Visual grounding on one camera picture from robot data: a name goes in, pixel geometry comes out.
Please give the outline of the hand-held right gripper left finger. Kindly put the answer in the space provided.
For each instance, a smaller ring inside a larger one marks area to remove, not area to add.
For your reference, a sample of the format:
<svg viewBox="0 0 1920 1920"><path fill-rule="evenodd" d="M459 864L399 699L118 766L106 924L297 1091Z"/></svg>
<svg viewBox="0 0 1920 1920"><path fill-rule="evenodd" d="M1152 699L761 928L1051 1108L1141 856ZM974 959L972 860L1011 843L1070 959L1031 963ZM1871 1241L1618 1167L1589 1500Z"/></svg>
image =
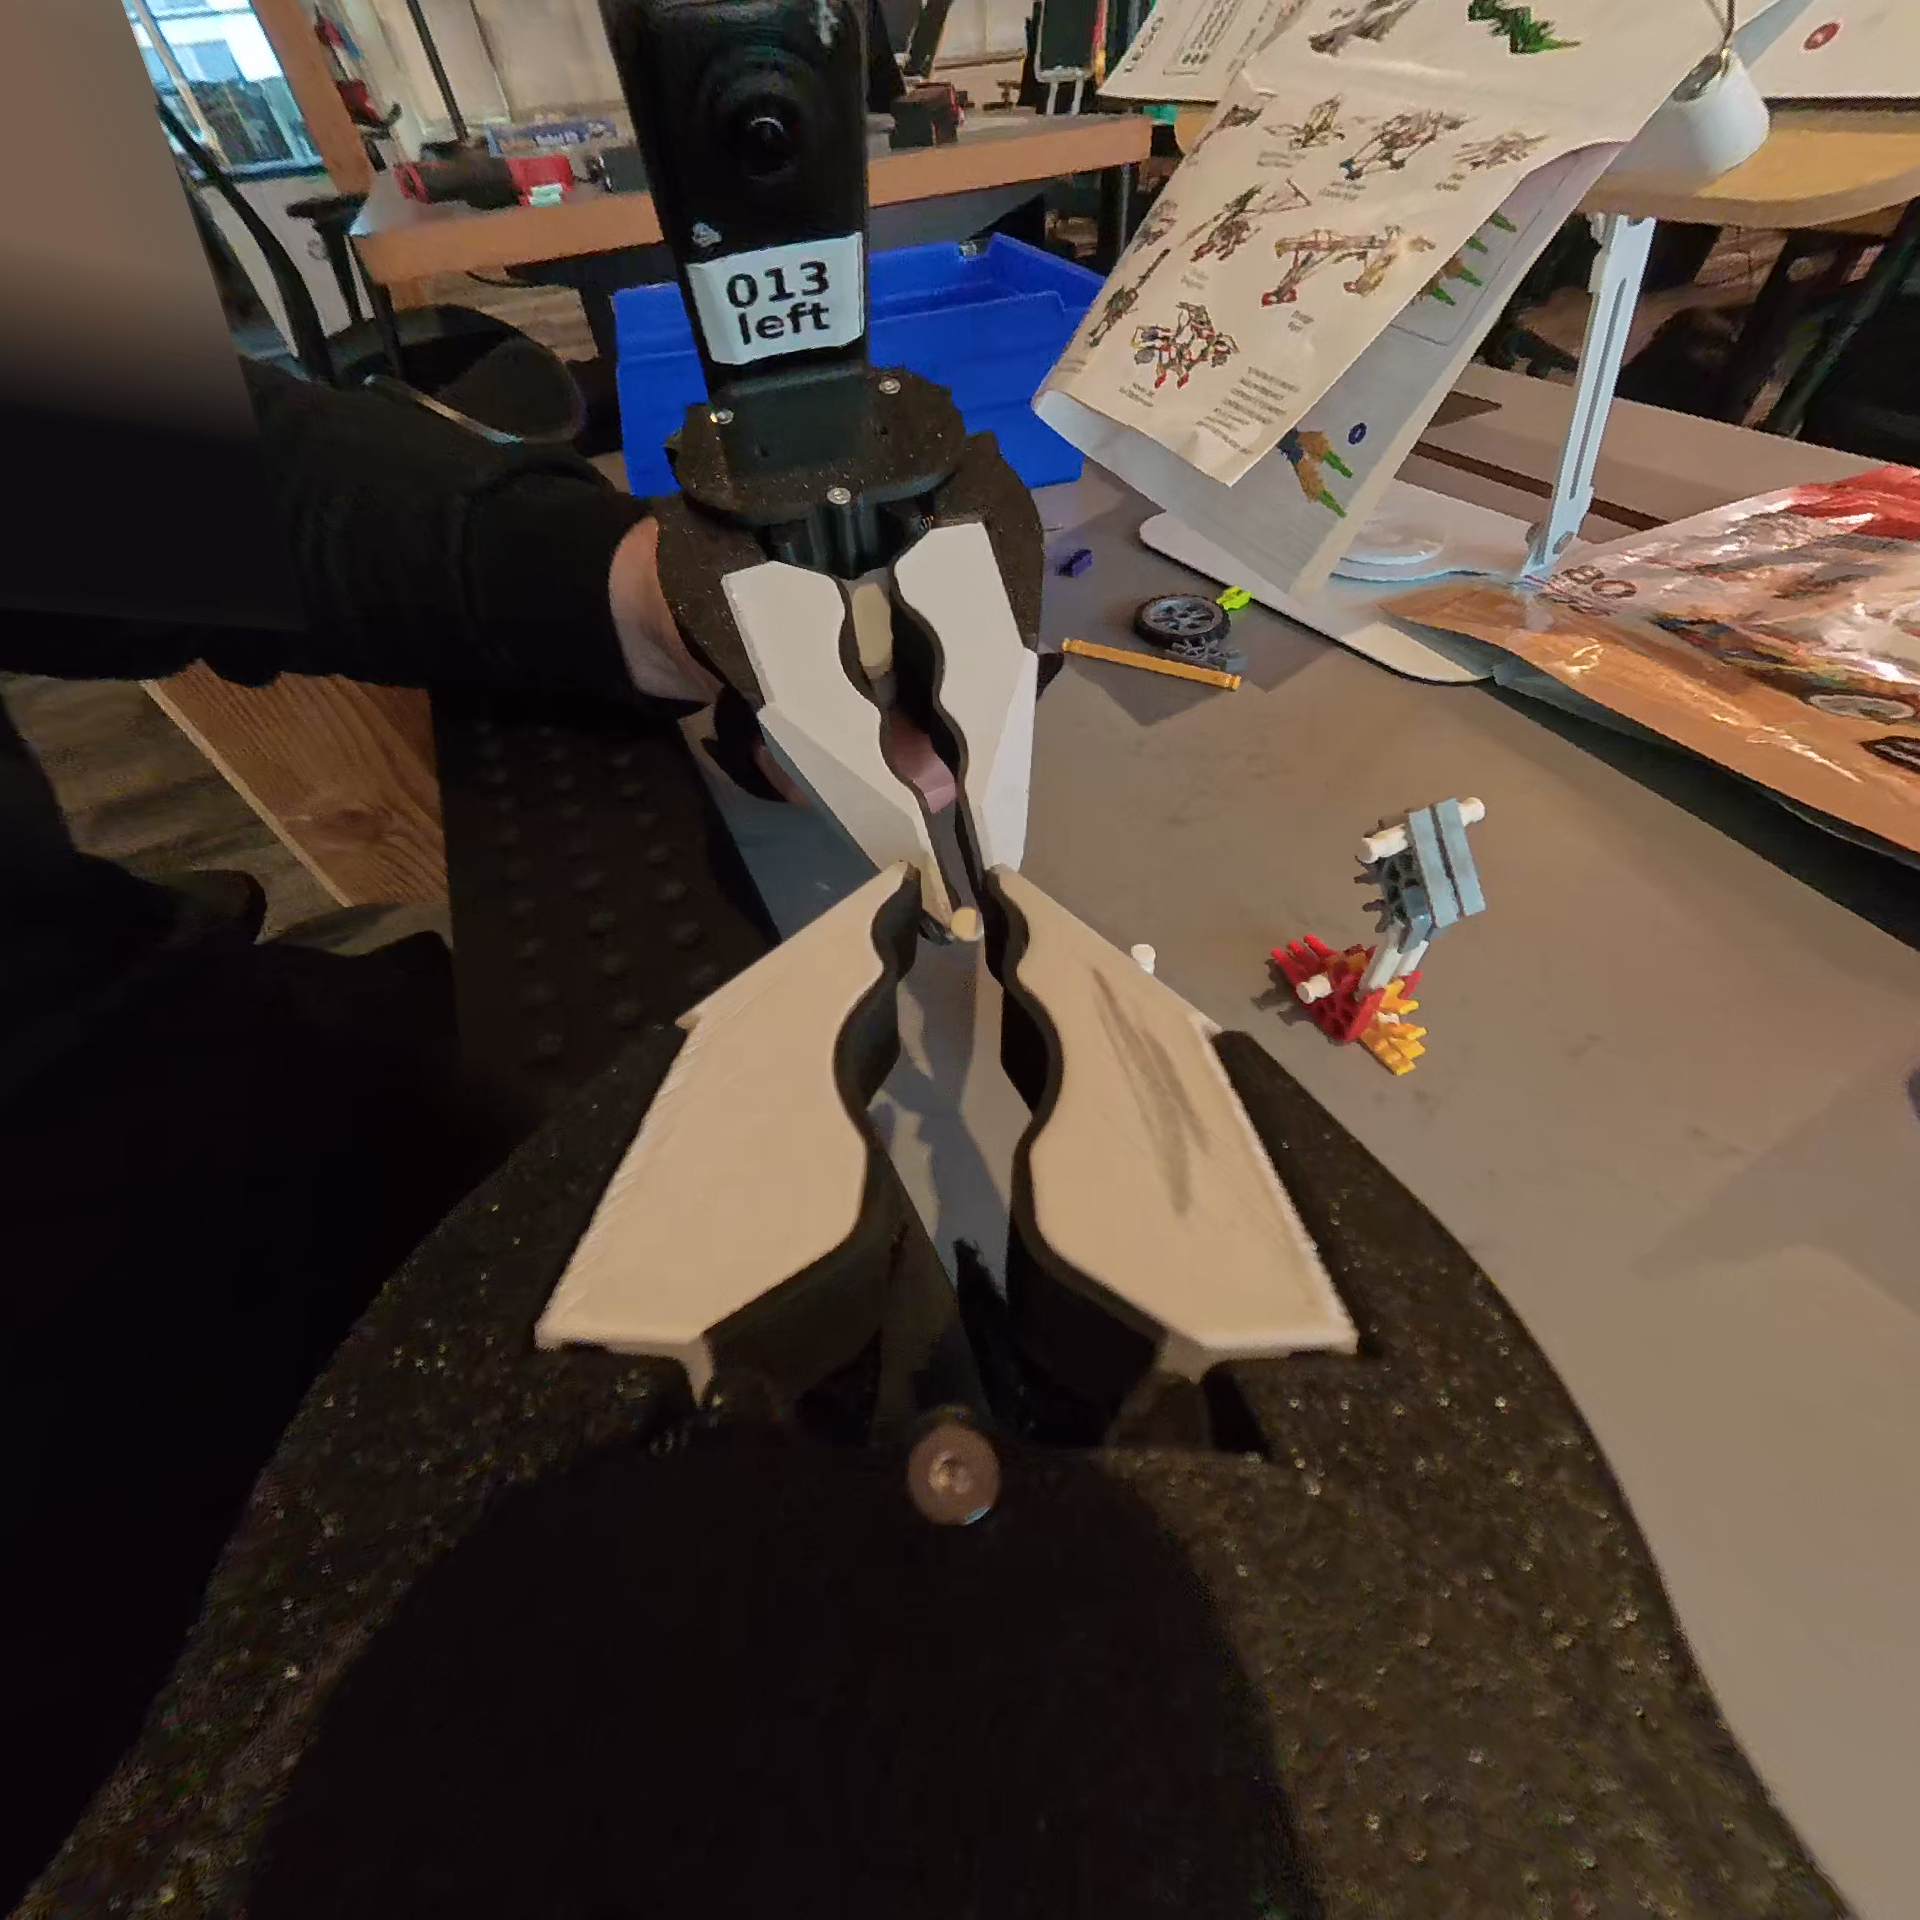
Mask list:
<svg viewBox="0 0 1920 1920"><path fill-rule="evenodd" d="M539 1350L784 1401L879 1337L910 1206L872 1102L899 1057L920 875L892 864L692 1006L534 1327Z"/></svg>

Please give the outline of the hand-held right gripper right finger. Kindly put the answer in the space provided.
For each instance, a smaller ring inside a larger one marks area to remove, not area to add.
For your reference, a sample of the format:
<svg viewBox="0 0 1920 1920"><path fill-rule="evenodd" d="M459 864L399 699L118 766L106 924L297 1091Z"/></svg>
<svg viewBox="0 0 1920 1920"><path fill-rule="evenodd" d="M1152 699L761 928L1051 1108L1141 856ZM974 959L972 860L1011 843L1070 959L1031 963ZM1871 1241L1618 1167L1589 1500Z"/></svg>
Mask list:
<svg viewBox="0 0 1920 1920"><path fill-rule="evenodd" d="M982 888L1000 1059L1027 1107L1006 1304L1053 1380L1203 1380L1359 1346L1242 1101L1233 1039L1036 885Z"/></svg>

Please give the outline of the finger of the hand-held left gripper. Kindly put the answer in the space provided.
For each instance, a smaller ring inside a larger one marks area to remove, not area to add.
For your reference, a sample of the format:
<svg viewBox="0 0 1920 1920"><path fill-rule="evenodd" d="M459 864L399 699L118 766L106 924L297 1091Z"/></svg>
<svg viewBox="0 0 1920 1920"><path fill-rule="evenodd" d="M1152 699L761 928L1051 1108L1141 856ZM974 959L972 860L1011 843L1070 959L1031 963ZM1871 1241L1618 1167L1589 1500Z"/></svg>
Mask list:
<svg viewBox="0 0 1920 1920"><path fill-rule="evenodd" d="M985 527L929 528L895 561L894 673L956 777L968 872L1019 871L1039 656L1022 638Z"/></svg>
<svg viewBox="0 0 1920 1920"><path fill-rule="evenodd" d="M761 561L720 583L760 694L757 728L807 801L877 871L912 869L923 924L941 930L941 864L922 799L881 745L881 709L855 684L840 580Z"/></svg>

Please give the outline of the small red toy assembly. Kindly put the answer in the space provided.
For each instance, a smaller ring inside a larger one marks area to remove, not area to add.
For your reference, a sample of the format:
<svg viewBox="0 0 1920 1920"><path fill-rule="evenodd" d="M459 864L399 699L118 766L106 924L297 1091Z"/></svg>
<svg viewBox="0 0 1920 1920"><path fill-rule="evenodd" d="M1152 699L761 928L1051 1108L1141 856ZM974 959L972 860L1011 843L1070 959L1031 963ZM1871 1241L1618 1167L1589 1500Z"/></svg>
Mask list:
<svg viewBox="0 0 1920 1920"><path fill-rule="evenodd" d="M1406 1077L1428 1050L1414 996L1422 971L1365 987L1373 959L1369 946L1332 949L1305 934L1269 949L1267 966L1332 1044L1359 1047L1389 1075Z"/></svg>

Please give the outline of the blue plastic bin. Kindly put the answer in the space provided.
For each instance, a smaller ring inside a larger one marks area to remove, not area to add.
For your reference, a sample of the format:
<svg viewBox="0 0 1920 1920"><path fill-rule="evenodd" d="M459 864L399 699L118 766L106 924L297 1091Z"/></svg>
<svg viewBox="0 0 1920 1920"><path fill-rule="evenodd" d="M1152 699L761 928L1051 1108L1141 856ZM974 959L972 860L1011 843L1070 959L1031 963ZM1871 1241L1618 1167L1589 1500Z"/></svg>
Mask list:
<svg viewBox="0 0 1920 1920"><path fill-rule="evenodd" d="M1027 488L1070 485L1083 456L1034 413L1044 379L1101 293L1096 272L993 234L979 246L923 244L877 253L870 274L876 367L943 387L968 431L988 431ZM676 492L664 445L707 396L694 331L674 286L612 299L615 392L627 487Z"/></svg>

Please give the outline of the person's left forearm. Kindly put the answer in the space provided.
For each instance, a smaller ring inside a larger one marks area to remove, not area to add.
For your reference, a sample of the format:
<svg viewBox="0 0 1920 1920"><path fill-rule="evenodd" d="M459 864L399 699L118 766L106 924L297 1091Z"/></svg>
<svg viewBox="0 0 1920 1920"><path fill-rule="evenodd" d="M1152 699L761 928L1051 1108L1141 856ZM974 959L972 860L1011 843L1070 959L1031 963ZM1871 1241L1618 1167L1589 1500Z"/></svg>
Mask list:
<svg viewBox="0 0 1920 1920"><path fill-rule="evenodd" d="M612 555L641 519L568 447L491 445L381 392L239 363L253 438L6 410L1 667L204 665L431 693L636 694Z"/></svg>

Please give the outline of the person's left hand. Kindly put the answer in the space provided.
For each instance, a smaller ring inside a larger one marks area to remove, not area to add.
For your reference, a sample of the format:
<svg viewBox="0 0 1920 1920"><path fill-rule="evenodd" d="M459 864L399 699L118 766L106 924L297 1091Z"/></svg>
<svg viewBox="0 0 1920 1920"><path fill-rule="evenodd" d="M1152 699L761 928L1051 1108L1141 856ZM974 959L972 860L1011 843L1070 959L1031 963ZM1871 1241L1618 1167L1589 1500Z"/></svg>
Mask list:
<svg viewBox="0 0 1920 1920"><path fill-rule="evenodd" d="M658 519L639 519L618 541L606 589L612 630L636 694L687 710L711 706L720 683L684 643L659 585Z"/></svg>

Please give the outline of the long yellow toy rod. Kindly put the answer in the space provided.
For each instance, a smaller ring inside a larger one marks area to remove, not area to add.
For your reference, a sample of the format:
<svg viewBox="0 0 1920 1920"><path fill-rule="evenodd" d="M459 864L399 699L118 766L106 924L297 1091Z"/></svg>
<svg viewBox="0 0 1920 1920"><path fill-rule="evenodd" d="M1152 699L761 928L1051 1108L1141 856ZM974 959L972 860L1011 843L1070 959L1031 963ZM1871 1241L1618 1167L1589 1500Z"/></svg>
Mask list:
<svg viewBox="0 0 1920 1920"><path fill-rule="evenodd" d="M1219 667L1197 665L1184 659L1173 659L1163 653L1149 653L1139 649L1123 649L1105 643L1080 641L1067 637L1059 643L1059 654L1071 660L1096 660L1101 665L1123 667L1129 670L1153 675L1165 681L1177 681L1186 684L1205 687L1214 690L1236 693L1242 684L1239 675Z"/></svg>

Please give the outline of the wooden desk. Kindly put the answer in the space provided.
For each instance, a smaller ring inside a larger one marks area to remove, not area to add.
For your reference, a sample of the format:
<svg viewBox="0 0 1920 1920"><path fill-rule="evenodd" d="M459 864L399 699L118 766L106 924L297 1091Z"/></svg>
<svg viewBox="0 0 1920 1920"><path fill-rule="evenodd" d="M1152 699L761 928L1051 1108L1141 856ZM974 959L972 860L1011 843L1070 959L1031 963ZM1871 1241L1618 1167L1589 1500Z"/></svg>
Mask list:
<svg viewBox="0 0 1920 1920"><path fill-rule="evenodd" d="M1137 165L1149 156L1153 127L1139 115L1031 111L982 112L954 143L886 150L870 160L870 208L892 208L996 189L1016 189ZM426 205L380 174L348 230L356 262L372 284L401 286L451 274L487 274L547 261L658 244L659 221L647 194L581 189L557 205L473 208Z"/></svg>

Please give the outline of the white round disc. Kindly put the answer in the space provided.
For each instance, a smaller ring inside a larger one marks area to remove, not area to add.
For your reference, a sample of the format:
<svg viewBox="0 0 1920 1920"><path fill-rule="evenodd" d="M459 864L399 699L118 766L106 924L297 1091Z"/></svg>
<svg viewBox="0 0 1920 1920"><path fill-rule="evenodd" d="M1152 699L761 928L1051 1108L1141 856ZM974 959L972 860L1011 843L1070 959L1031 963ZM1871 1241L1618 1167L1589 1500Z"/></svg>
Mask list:
<svg viewBox="0 0 1920 1920"><path fill-rule="evenodd" d="M1443 531L1389 515L1369 517L1332 567L1332 579L1354 585L1398 585L1440 579L1451 571Z"/></svg>

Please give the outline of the wooden side panel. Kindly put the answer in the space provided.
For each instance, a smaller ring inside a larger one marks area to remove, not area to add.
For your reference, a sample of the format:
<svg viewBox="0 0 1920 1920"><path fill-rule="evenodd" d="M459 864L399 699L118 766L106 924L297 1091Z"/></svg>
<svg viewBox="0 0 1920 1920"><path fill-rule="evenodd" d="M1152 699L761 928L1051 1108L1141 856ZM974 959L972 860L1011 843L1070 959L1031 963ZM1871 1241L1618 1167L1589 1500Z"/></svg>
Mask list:
<svg viewBox="0 0 1920 1920"><path fill-rule="evenodd" d="M447 903L430 699L341 679L143 683L160 712L341 907Z"/></svg>

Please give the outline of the toy model instruction sheet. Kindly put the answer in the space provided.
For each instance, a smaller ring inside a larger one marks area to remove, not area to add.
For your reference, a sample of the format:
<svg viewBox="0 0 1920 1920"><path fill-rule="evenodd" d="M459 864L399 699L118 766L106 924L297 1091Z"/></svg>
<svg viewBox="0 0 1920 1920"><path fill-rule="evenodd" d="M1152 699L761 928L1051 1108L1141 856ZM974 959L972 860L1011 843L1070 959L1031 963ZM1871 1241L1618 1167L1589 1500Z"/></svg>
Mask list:
<svg viewBox="0 0 1920 1920"><path fill-rule="evenodd" d="M1211 109L1034 396L1236 485L1523 189L1603 165L1727 36L1812 47L1814 5L1153 5L1107 73Z"/></svg>

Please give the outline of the shiny plastic bag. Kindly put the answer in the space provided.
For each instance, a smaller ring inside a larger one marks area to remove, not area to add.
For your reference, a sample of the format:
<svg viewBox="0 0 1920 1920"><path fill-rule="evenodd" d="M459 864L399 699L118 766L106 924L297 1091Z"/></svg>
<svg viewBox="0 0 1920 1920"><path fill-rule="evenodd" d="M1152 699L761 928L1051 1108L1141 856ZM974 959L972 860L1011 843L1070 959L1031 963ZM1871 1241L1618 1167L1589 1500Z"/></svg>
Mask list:
<svg viewBox="0 0 1920 1920"><path fill-rule="evenodd" d="M1394 595L1786 804L1917 853L1917 472L1884 465Z"/></svg>

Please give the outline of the round wooden table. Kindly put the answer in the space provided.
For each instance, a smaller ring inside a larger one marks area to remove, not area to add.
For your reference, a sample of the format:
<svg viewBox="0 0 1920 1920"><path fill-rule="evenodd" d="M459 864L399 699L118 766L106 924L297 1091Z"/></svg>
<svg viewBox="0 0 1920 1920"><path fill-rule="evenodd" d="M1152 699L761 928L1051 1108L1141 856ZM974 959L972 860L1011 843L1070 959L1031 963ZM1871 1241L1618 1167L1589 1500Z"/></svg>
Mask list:
<svg viewBox="0 0 1920 1920"><path fill-rule="evenodd" d="M1579 212L1708 229L1831 229L1917 192L1917 102L1783 102L1761 147L1693 189L1605 173Z"/></svg>

